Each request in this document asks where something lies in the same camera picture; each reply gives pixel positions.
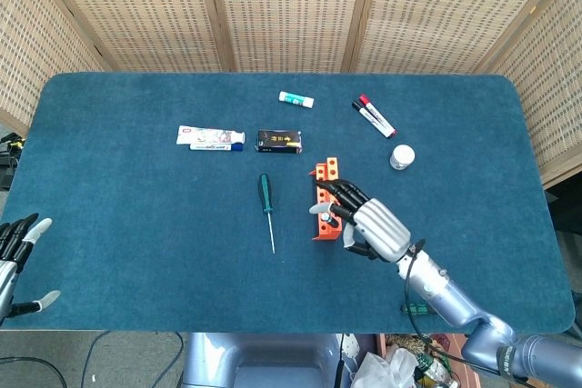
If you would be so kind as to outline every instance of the glue stick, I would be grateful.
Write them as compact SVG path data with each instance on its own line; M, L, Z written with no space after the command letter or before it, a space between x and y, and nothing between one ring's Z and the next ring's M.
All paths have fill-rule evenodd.
M299 106L303 106L304 108L312 108L313 107L313 98L305 97L303 95L293 95L286 91L282 91L279 93L279 101L280 102L287 102L288 104L298 104Z

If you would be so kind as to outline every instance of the screwdriver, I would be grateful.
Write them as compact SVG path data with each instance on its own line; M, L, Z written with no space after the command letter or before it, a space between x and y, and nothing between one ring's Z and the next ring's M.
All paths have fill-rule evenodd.
M273 226L271 225L271 213L273 212L273 204L271 203L271 181L269 181L268 174L261 174L258 176L258 196L261 198L263 204L263 212L269 219L269 233L271 233L271 248L275 254L275 242L273 241Z

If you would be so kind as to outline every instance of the plastic bag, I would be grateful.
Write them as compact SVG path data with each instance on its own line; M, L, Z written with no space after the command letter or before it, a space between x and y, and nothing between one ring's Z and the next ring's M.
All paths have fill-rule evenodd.
M354 377L352 388L415 388L417 365L416 357L402 348L392 353L389 362L368 353Z

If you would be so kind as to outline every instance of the screwdriver shaft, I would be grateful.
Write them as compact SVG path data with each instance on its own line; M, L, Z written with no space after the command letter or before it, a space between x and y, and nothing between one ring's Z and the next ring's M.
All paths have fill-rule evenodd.
M269 219L269 233L271 233L271 249L273 249L273 254L275 254L275 242L273 241L273 226L271 225L271 213L266 214Z

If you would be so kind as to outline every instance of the green screwdriver handle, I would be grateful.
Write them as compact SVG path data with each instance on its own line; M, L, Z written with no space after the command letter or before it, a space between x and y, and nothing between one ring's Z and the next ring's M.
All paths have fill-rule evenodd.
M271 181L269 181L269 176L267 174L261 174L258 176L258 196L261 198L261 204L263 204L263 212L272 212Z

